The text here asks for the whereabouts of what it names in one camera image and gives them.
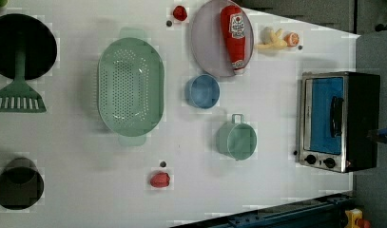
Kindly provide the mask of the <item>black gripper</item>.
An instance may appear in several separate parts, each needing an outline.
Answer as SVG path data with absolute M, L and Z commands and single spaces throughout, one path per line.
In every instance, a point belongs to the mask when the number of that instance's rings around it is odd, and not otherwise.
M 371 130 L 368 133 L 368 138 L 376 143 L 387 144 L 387 127 L 381 129 Z

